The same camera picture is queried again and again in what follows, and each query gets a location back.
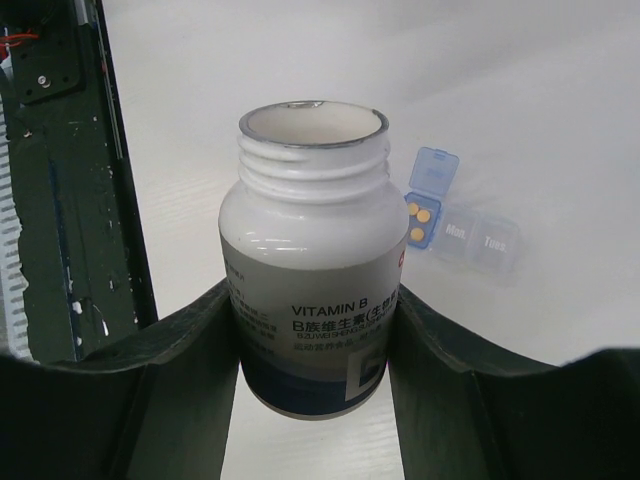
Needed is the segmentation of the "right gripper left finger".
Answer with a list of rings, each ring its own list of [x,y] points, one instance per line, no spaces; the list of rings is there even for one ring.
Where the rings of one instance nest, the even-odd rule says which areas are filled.
[[[85,360],[1,360],[5,479],[217,479],[238,375],[228,288]]]

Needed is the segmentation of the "clear blue pill organizer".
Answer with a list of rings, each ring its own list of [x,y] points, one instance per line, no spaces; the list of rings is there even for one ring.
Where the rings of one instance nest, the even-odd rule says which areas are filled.
[[[431,219],[421,223],[409,215],[408,245],[497,284],[513,284],[518,277],[521,229],[505,217],[447,200],[459,164],[459,157],[445,150],[418,149],[404,199],[407,209],[416,203],[420,210],[431,212]],[[425,232],[421,242],[410,239],[416,227]]]

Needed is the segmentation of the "white vitamin pill bottle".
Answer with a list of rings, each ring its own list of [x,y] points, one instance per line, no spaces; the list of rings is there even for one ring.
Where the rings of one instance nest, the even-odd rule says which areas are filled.
[[[378,110],[325,100],[240,119],[220,241],[244,377],[285,416],[344,415],[384,375],[409,234],[388,129]]]

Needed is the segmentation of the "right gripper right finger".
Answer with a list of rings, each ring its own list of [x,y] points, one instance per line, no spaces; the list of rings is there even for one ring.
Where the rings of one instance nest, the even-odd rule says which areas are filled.
[[[389,370],[408,479],[635,479],[639,353],[556,367],[399,292]]]

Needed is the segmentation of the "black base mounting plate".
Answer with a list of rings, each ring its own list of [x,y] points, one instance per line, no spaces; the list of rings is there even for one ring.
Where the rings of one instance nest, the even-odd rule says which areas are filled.
[[[157,318],[103,3],[3,2],[1,57],[31,361],[78,361]]]

